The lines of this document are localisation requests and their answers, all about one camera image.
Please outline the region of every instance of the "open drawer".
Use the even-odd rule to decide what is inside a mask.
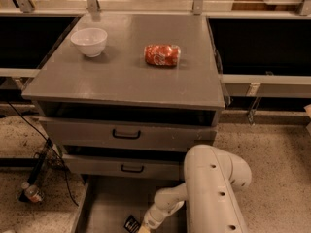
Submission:
[[[0,91],[18,90],[16,93],[20,94],[26,79],[38,75],[80,17],[77,14],[1,13]]]
[[[41,124],[60,146],[186,151],[209,141],[216,127],[43,117]]]
[[[156,191],[174,187],[179,182],[89,177],[80,209],[76,215],[72,233],[124,233],[125,221],[130,215],[142,221],[145,212],[153,204]],[[168,217],[155,232],[186,233],[185,207]]]
[[[310,17],[208,17],[230,96],[311,98]]]

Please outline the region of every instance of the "black object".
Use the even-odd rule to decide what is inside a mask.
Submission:
[[[34,158],[0,158],[0,167],[34,167],[37,162]]]
[[[107,158],[151,159],[184,162],[186,153],[178,151],[131,150],[97,147],[66,146],[69,154],[79,156],[98,156]]]
[[[0,101],[16,101],[31,104],[30,100],[23,99],[19,89],[0,89]]]
[[[6,80],[5,77],[0,77],[0,85]]]
[[[249,110],[254,97],[233,97],[229,110]],[[262,97],[258,111],[305,112],[305,106],[311,104],[310,98]]]
[[[0,68],[38,68],[75,18],[0,17]]]
[[[311,76],[311,20],[210,18],[224,74]]]
[[[45,147],[43,149],[43,151],[41,153],[39,153],[39,158],[37,160],[37,164],[34,166],[34,168],[32,169],[32,172],[30,173],[30,176],[27,180],[27,182],[32,185],[35,183],[35,181],[37,180],[37,177],[40,173],[40,170],[42,168],[42,165],[47,157],[47,153],[49,148],[52,146],[52,141],[50,139],[48,139],[45,143]],[[24,191],[22,192],[22,194],[19,196],[19,201],[20,202],[28,202],[29,199],[26,197],[26,195],[24,194]]]
[[[135,219],[134,216],[130,215],[125,222],[124,229],[129,233],[137,233],[140,228],[140,223]]]

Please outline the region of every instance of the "crushed soda can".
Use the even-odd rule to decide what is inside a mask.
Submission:
[[[156,66],[176,66],[181,55],[177,45],[147,45],[144,49],[145,61]]]

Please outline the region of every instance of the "floor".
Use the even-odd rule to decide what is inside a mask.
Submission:
[[[20,112],[32,107],[17,106]],[[0,157],[32,157],[44,140],[7,105],[0,105]],[[26,118],[40,129],[38,118]],[[253,180],[236,193],[250,233],[310,232],[311,136],[306,113],[258,111],[250,125],[245,111],[224,111],[215,146],[243,157]],[[29,168],[0,168],[0,232],[66,233],[71,231],[78,207],[71,201],[64,172],[46,168],[39,179],[45,192],[41,204],[18,201],[20,185]],[[79,202],[83,184],[68,174],[73,197]]]

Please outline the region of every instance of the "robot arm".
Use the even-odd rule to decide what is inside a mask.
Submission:
[[[188,202],[190,233],[246,233],[247,227],[233,189],[248,187],[249,165],[240,157],[212,146],[191,148],[184,163],[185,183],[165,188],[155,195],[147,210],[144,227],[157,229],[163,221]]]

